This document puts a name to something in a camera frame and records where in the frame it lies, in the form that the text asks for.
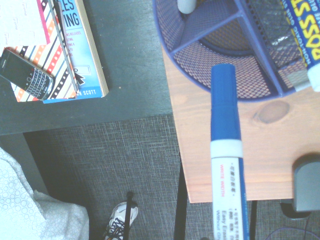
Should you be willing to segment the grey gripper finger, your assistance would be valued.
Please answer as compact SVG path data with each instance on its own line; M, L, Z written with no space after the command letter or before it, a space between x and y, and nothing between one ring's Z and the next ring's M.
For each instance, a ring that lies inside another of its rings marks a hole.
M292 166L293 209L312 212L320 209L320 154L307 153Z

